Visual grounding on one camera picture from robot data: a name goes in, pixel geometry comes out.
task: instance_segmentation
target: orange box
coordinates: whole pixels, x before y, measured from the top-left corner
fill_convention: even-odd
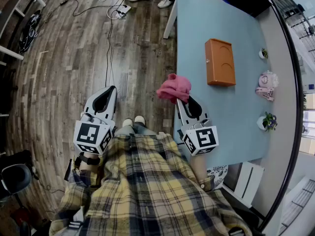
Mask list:
[[[236,84],[232,44],[211,38],[205,43],[207,84],[230,87]]]

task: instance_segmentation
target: metal railing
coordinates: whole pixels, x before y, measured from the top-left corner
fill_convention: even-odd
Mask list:
[[[278,7],[285,22],[295,30],[296,34],[303,42],[313,60],[315,61],[315,27],[310,20],[315,17],[306,17],[304,8],[296,4],[293,0],[273,0]]]

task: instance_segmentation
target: wooden floor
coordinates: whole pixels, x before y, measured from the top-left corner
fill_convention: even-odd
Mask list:
[[[64,0],[44,1],[47,6],[43,13],[47,15]],[[110,1],[79,0],[78,10],[109,5]],[[74,1],[54,13],[23,61],[10,64],[17,69],[15,85],[19,89],[12,95],[7,151],[12,154],[29,149],[40,180],[50,184],[52,190],[65,188],[63,177],[74,152],[75,121],[87,98],[105,85],[118,89],[116,126],[121,127],[125,118],[143,115],[150,129],[172,132],[174,106],[158,99],[156,90],[169,73],[176,71],[177,40],[175,28],[168,40],[163,39],[171,8],[159,9],[159,1],[126,0],[132,10],[122,20],[113,20],[112,74],[109,68],[107,83],[107,36],[111,27],[107,8],[73,17]],[[28,14],[37,6],[34,3]],[[40,218],[53,218],[49,211],[57,209],[62,195],[50,194],[35,179],[20,193],[24,205],[37,211]],[[12,208],[9,203],[5,206],[0,215],[0,233],[16,235],[4,231],[12,223],[8,218]]]

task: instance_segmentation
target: human arm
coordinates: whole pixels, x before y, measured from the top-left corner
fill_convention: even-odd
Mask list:
[[[96,166],[87,165],[85,162],[81,162],[80,166],[76,166],[74,161],[69,174],[69,186],[61,200],[55,219],[50,226],[50,236],[66,228],[81,206],[89,206],[91,194],[99,186],[102,158],[99,165]]]

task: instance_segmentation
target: plaid shirt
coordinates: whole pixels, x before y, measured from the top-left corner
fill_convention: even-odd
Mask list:
[[[80,235],[252,235],[221,192],[209,192],[212,178],[197,181],[169,134],[114,137],[98,173],[72,165],[69,183],[51,236],[65,235],[81,206]]]

